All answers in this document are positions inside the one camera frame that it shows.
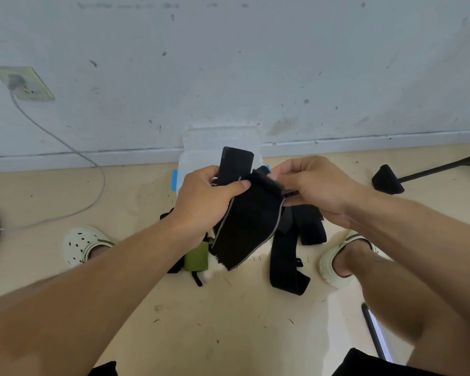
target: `black shorts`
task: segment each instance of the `black shorts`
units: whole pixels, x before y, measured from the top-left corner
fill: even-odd
[[[333,376],[352,376],[357,374],[389,376],[442,376],[422,369],[390,363],[375,356],[364,354],[352,348]]]

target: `forearm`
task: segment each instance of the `forearm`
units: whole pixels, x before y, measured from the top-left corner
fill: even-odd
[[[432,288],[470,323],[470,225],[426,206],[365,190],[351,227]]]
[[[0,374],[88,374],[186,240],[165,219],[1,309]]]

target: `person's left hand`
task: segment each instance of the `person's left hand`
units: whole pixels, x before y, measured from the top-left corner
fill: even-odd
[[[176,206],[167,217],[182,227],[186,237],[192,240],[192,248],[198,246],[205,233],[223,218],[230,200],[251,187],[248,180],[226,186],[211,186],[218,170],[219,166],[213,165],[187,174],[179,190]]]

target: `outlet cover plate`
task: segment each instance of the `outlet cover plate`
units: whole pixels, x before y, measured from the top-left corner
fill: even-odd
[[[0,66],[0,80],[8,86],[9,75],[21,75],[26,84],[14,90],[14,95],[19,100],[25,101],[51,101],[54,95],[49,91],[31,67]]]

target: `hand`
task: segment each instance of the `hand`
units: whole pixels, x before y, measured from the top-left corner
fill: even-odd
[[[177,196],[176,206],[167,218],[182,227],[192,247],[198,246],[205,233],[220,221],[228,209],[230,200],[242,194],[251,182],[242,180],[226,186],[211,186],[219,166],[207,166],[184,177]]]
[[[368,190],[322,156],[289,159],[276,166],[269,177],[286,191],[300,192],[284,205],[313,204],[328,221],[344,228],[350,228],[347,208]]]

